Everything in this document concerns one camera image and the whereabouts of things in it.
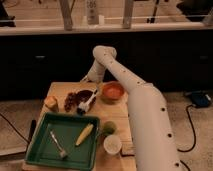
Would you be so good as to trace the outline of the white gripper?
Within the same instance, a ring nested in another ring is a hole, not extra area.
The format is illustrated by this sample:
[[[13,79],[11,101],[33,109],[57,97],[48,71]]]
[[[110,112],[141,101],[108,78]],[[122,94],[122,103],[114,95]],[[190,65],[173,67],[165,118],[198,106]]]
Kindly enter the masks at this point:
[[[100,83],[104,79],[105,67],[97,61],[94,61],[88,73],[81,79],[82,82]]]

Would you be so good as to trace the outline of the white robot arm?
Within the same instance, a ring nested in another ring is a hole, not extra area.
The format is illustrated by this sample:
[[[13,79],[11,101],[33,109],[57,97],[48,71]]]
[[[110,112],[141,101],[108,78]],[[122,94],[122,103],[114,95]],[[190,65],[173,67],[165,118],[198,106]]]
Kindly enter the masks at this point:
[[[162,93],[116,60],[116,49],[93,48],[94,63],[84,80],[100,83],[108,70],[128,93],[129,123],[137,171],[182,171]]]

